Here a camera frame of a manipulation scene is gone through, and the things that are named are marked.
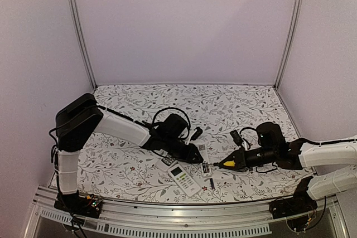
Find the yellow pry tool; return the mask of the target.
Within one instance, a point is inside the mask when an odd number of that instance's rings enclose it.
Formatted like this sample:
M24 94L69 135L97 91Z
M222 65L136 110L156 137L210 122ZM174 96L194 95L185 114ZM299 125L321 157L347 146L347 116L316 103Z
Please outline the yellow pry tool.
M226 167L234 167L235 162L234 161L221 161L221 162L215 162L213 163L213 166L226 166Z

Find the slim white remote control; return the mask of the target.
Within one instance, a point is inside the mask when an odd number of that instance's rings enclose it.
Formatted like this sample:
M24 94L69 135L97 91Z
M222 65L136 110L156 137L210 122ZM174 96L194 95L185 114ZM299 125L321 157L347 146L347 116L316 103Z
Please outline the slim white remote control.
M204 144L199 144L198 146L199 152L202 155L204 161L200 164L201 165L201 173L203 177L211 177L212 176L212 170L211 170L211 165L210 165L210 160L209 160L209 155L208 155L208 150L206 149L206 146ZM209 173L204 173L202 170L203 165L207 165L209 167Z

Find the black-faced white remote control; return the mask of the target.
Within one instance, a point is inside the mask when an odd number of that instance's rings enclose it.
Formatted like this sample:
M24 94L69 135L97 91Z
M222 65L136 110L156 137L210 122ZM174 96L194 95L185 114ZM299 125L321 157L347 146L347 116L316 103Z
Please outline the black-faced white remote control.
M169 168L177 163L177 160L174 158L161 158L156 162L156 166L159 170L167 172Z

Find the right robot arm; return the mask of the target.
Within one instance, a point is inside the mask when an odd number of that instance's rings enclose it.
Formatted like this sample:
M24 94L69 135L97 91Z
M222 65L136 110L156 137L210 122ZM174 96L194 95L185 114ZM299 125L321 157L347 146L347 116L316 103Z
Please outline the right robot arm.
M297 189L302 190L288 202L292 213L301 213L310 204L335 193L356 187L356 136L349 138L314 142L298 138L288 142L278 124L265 122L253 129L259 148L246 150L240 132L230 135L239 149L216 164L221 169L239 171L274 163L287 170L302 170L310 167L344 165L342 169L321 176L301 180Z

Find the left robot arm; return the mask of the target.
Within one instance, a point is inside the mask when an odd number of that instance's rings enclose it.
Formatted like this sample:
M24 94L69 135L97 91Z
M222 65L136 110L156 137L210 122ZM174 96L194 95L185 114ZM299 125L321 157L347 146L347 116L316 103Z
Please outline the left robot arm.
M111 135L142 149L164 150L174 159L200 164L204 161L196 145L189 142L191 123L186 114L171 113L164 121L139 122L112 109L98 105L86 93L61 109L55 116L57 153L55 167L61 203L70 212L79 212L83 200L77 196L79 153L93 133Z

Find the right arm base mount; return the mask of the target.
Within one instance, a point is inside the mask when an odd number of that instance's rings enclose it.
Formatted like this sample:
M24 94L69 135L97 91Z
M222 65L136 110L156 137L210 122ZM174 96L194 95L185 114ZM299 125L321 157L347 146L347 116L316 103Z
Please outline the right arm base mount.
M285 218L288 228L293 232L305 232L313 227L317 216L317 202L307 194L277 198L269 203L273 219Z

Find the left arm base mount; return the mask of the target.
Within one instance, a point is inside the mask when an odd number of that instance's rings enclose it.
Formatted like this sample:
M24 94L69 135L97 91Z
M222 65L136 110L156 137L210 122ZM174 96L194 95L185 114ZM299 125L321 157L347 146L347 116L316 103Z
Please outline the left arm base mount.
M79 193L63 195L58 193L54 208L90 218L98 219L103 206L103 199L100 196L90 194L80 196Z

